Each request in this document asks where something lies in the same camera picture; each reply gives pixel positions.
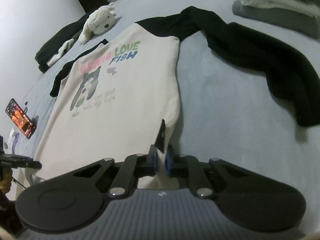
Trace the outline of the person left hand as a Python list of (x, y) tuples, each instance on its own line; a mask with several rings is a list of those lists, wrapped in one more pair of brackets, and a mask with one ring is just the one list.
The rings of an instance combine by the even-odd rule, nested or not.
[(1, 202), (6, 200), (5, 195), (11, 190), (12, 180), (12, 169), (6, 168), (1, 179)]

